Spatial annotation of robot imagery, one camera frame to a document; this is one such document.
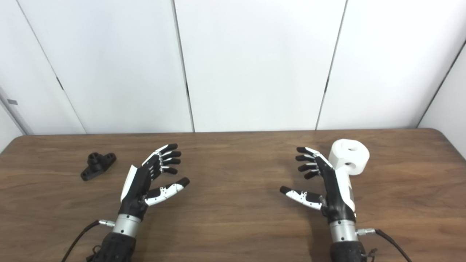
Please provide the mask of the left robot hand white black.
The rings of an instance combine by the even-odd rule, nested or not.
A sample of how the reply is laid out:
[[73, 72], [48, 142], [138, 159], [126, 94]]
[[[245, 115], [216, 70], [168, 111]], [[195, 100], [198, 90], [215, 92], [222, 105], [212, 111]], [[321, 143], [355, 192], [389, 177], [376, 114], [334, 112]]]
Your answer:
[[190, 184], [184, 177], [174, 183], [151, 188], [161, 174], [177, 174], [172, 165], [180, 164], [181, 152], [177, 144], [167, 144], [153, 151], [140, 166], [132, 165], [126, 177], [118, 214], [143, 220], [147, 209], [173, 197]]

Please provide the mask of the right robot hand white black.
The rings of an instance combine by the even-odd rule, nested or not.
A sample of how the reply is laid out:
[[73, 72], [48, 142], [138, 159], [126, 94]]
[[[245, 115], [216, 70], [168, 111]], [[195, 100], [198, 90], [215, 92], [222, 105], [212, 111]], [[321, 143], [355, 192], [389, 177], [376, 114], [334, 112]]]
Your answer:
[[307, 180], [322, 177], [326, 195], [294, 190], [287, 186], [281, 186], [280, 192], [306, 207], [320, 210], [329, 224], [340, 220], [356, 222], [356, 206], [348, 175], [344, 174], [343, 169], [336, 169], [319, 151], [308, 147], [297, 147], [296, 150], [301, 153], [296, 156], [296, 160], [305, 161], [305, 164], [298, 167], [298, 171], [307, 171], [304, 175]]

